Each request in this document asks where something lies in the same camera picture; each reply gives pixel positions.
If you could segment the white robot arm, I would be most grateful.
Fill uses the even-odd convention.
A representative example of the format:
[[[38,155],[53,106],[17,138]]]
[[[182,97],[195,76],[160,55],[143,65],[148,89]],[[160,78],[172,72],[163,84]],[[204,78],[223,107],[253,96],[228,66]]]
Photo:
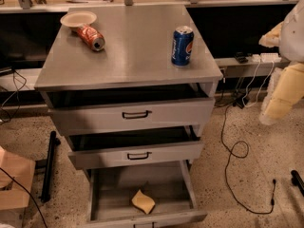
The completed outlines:
[[[267,48],[278,47],[280,55],[290,61],[284,69],[274,70],[262,103],[259,120],[271,125],[283,119],[304,97],[304,0],[258,43]]]

